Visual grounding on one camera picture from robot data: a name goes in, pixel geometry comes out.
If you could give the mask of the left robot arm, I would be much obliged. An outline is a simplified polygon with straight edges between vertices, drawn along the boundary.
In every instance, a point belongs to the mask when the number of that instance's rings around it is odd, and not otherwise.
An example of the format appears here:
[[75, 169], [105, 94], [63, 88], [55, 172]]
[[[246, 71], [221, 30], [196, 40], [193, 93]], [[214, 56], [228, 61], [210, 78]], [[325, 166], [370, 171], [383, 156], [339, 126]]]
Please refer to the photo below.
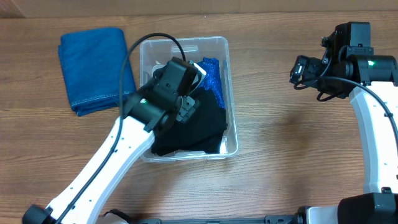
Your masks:
[[184, 99], [205, 78], [193, 61], [173, 57], [121, 105], [121, 114], [87, 165], [45, 208], [31, 205], [23, 223], [96, 223], [106, 201], [155, 136], [178, 120]]

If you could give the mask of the blue denim cloth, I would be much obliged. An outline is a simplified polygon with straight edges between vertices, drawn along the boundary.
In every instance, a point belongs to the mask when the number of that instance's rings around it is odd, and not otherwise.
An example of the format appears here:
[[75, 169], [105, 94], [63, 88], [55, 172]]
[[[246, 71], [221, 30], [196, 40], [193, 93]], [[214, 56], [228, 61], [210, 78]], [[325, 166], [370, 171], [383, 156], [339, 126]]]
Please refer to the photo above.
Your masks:
[[58, 56], [68, 102], [78, 116], [116, 107], [127, 55], [124, 32], [105, 27], [64, 34]]

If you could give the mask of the black cloth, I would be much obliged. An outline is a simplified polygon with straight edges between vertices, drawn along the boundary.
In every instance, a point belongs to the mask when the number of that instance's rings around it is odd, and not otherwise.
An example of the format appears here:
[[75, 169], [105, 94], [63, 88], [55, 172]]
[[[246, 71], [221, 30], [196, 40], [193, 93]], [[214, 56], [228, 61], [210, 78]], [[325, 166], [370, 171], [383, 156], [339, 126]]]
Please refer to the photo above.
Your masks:
[[201, 125], [177, 122], [156, 138], [151, 153], [164, 156], [177, 150], [195, 151], [196, 146], [207, 137], [208, 134]]
[[218, 154], [223, 133], [228, 127], [226, 110], [221, 107], [212, 90], [203, 88], [193, 94], [200, 105], [187, 121], [189, 151]]

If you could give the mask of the sparkly blue green cloth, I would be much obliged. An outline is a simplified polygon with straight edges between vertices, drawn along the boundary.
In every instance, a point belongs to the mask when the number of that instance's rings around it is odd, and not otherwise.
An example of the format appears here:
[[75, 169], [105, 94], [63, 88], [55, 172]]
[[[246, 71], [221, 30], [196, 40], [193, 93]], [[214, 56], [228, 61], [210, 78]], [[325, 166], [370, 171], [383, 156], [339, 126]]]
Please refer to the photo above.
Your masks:
[[225, 109], [223, 91], [220, 77], [220, 65], [217, 58], [204, 57], [198, 65], [206, 72], [204, 80], [198, 85], [198, 88], [211, 90], [220, 108]]

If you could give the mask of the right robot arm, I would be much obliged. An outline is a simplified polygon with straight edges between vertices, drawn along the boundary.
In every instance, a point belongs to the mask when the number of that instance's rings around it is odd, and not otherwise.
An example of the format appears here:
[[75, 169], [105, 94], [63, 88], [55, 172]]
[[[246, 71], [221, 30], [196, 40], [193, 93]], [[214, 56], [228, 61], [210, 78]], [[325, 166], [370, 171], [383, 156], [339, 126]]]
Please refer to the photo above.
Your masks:
[[363, 194], [329, 207], [301, 207], [286, 223], [397, 223], [397, 60], [376, 55], [369, 22], [337, 25], [323, 58], [299, 55], [294, 89], [318, 90], [318, 101], [348, 98], [358, 120], [364, 158]]

